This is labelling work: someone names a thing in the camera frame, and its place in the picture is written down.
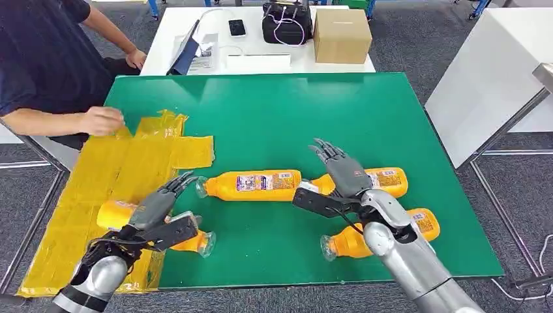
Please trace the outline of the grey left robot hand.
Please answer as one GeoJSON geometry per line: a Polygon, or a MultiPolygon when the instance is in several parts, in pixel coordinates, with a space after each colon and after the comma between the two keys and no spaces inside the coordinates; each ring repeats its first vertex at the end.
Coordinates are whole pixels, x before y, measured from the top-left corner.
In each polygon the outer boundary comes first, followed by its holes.
{"type": "Polygon", "coordinates": [[[171,212],[181,193],[198,178],[193,171],[186,171],[170,179],[138,204],[127,224],[139,231],[158,226],[171,212]]]}

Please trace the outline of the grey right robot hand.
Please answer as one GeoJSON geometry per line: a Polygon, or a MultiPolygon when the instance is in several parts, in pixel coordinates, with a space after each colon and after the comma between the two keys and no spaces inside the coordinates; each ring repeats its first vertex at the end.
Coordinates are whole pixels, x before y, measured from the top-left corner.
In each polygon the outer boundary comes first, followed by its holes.
{"type": "Polygon", "coordinates": [[[335,184],[330,196],[360,199],[365,191],[373,189],[372,179],[356,159],[330,142],[319,138],[314,141],[316,145],[309,148],[323,162],[335,184]]]}

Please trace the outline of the person's right hand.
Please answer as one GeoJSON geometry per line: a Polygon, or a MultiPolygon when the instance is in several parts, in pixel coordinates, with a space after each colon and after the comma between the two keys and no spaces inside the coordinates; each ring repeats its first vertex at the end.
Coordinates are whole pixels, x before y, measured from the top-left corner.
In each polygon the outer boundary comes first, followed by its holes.
{"type": "Polygon", "coordinates": [[[78,130],[92,136],[109,136],[124,125],[123,114],[118,109],[94,106],[79,118],[78,130]]]}

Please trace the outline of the person's left hand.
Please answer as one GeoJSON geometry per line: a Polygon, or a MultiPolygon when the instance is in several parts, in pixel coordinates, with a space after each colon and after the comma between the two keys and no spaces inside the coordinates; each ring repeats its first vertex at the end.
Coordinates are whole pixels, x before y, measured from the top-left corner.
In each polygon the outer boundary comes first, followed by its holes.
{"type": "Polygon", "coordinates": [[[131,52],[127,52],[125,55],[125,61],[131,68],[141,70],[147,59],[147,54],[141,50],[134,48],[131,52]]]}

